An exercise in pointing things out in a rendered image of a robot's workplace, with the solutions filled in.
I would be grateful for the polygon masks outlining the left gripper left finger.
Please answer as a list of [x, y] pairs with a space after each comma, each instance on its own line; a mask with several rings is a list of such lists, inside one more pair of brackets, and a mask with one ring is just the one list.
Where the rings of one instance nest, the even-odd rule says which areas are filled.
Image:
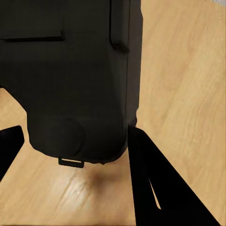
[[24, 144], [20, 125], [0, 130], [0, 181]]

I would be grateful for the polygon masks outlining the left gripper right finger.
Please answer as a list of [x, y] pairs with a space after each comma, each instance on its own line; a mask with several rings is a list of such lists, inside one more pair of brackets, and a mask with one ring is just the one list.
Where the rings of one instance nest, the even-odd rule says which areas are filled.
[[221, 226], [143, 130], [127, 142], [136, 226]]

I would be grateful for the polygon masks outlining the digital camera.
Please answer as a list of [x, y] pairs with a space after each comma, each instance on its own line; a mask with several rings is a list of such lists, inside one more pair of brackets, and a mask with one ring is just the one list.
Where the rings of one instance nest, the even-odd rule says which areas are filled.
[[59, 165], [119, 159], [139, 108], [141, 0], [0, 0], [0, 88]]

